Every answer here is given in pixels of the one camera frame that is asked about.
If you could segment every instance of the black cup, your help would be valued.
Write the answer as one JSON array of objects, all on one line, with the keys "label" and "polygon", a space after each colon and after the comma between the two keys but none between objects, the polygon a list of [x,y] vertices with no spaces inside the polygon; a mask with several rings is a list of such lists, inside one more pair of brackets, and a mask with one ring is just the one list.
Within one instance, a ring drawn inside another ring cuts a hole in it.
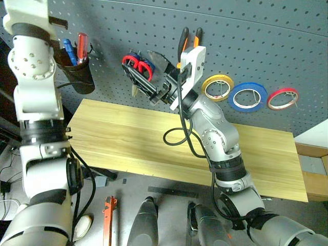
[{"label": "black cup", "polygon": [[77,93],[89,94],[94,91],[95,86],[89,68],[88,57],[81,64],[73,66],[66,50],[61,49],[55,53],[54,59],[57,66],[65,73],[69,82],[73,83],[72,86]]}]

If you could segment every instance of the orange-handled pliers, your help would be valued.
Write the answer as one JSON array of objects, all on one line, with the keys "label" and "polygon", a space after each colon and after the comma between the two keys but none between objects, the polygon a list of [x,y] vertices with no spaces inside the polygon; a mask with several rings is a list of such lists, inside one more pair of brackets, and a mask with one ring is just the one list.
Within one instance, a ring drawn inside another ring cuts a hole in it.
[{"label": "orange-handled pliers", "polygon": [[[195,34],[194,39],[194,48],[196,48],[198,45],[200,45],[201,37],[203,34],[203,29],[201,27],[198,27]],[[188,35],[189,35],[189,28],[185,27],[182,30],[182,34],[180,37],[179,45],[178,45],[178,64],[176,65],[177,68],[180,68],[181,64],[181,54],[186,49],[187,42],[188,42]]]}]

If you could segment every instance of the orange tool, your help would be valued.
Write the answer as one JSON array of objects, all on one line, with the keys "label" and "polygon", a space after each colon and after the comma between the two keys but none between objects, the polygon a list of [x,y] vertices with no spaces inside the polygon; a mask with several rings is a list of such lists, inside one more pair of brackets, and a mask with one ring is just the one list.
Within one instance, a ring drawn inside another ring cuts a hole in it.
[{"label": "orange tool", "polygon": [[105,209],[102,211],[104,215],[104,240],[103,246],[111,246],[112,245],[112,218],[113,218],[113,210],[117,206],[117,199],[113,196],[106,197],[105,200]]}]

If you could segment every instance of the wooden board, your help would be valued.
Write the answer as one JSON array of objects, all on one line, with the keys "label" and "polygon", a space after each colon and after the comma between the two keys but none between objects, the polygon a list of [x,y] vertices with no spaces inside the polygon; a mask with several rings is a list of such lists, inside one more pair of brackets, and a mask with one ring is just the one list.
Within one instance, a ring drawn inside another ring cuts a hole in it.
[{"label": "wooden board", "polygon": [[328,201],[328,176],[303,172],[306,192],[309,200]]},{"label": "wooden board", "polygon": [[312,145],[304,145],[296,143],[297,153],[300,155],[306,155],[310,157],[322,157],[328,155],[328,149]]},{"label": "wooden board", "polygon": [[[180,127],[178,115],[83,99],[69,126],[70,140],[93,167],[210,185],[205,159],[192,155],[187,143],[167,146],[165,131]],[[307,201],[292,133],[235,125],[247,170],[260,194]],[[174,132],[169,141],[183,133]],[[195,150],[202,154],[192,137]]]},{"label": "wooden board", "polygon": [[323,162],[323,166],[326,170],[326,173],[328,175],[328,155],[322,156],[322,162]]}]

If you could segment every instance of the floor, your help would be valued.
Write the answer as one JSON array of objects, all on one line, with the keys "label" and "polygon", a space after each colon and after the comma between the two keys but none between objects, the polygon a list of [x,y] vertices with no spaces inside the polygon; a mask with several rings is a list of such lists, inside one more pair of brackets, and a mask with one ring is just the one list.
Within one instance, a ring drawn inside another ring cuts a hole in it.
[{"label": "floor", "polygon": [[[12,166],[0,173],[0,180],[7,181],[9,177],[21,171],[20,157],[16,155],[13,155]],[[10,148],[7,148],[0,156],[0,168],[8,166],[10,162],[11,152]],[[11,181],[18,178],[20,178],[20,174],[12,178]],[[149,189],[161,191],[157,188],[168,189],[173,194],[148,191]],[[85,204],[91,194],[91,189],[91,181],[85,180],[80,204]],[[212,208],[209,192],[210,189],[206,186],[119,172],[116,181],[107,182],[106,187],[96,189],[94,200],[87,210],[87,213],[94,216],[93,224],[88,234],[78,241],[76,245],[102,245],[104,220],[102,210],[104,209],[104,202],[107,196],[114,196],[118,199],[118,207],[113,213],[113,246],[126,246],[134,217],[142,201],[147,196],[153,196],[159,206],[159,245],[186,245],[188,203],[194,201]],[[17,199],[20,203],[28,203],[28,198],[23,192],[22,182],[19,179],[12,185],[11,192],[6,195],[6,199],[10,198]],[[267,210],[288,216],[314,230],[316,233],[328,236],[328,212],[323,203],[305,203],[278,198],[265,200],[264,203]],[[5,220],[11,220],[16,212],[16,204],[6,202],[6,207],[9,212]],[[3,213],[4,206],[0,203],[0,216]],[[224,226],[232,235],[232,241],[235,245],[254,245],[245,232],[232,231],[230,222],[224,221]],[[191,245],[200,245],[197,237],[193,238]]]}]

